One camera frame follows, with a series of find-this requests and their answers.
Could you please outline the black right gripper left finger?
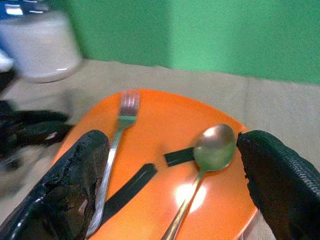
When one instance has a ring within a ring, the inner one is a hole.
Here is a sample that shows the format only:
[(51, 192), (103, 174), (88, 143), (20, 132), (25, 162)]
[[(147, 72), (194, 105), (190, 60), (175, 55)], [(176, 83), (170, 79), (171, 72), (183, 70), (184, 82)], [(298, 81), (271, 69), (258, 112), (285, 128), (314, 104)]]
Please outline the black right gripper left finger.
[(2, 240), (83, 240), (95, 212), (110, 143), (100, 130), (82, 135), (0, 226)]

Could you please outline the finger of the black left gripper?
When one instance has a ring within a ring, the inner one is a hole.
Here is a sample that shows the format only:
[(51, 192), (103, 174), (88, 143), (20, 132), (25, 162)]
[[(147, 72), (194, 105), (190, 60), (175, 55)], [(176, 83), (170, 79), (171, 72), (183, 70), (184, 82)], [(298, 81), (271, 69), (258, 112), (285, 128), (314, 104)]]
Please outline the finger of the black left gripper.
[(61, 142), (72, 124), (64, 122), (40, 122), (32, 125), (17, 125), (0, 131), (0, 149), (11, 150), (30, 145), (52, 145)]
[(1, 124), (36, 124), (46, 121), (62, 121), (66, 122), (69, 116), (63, 112), (50, 110), (18, 110), (13, 112), (1, 112)]

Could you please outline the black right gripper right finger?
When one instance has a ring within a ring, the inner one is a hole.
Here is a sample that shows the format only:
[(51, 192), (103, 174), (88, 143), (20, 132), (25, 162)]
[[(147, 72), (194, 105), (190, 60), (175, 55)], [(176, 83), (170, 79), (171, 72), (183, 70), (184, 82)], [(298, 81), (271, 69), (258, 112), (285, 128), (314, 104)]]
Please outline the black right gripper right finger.
[(248, 190), (277, 240), (320, 238), (320, 173), (274, 135), (239, 133)]

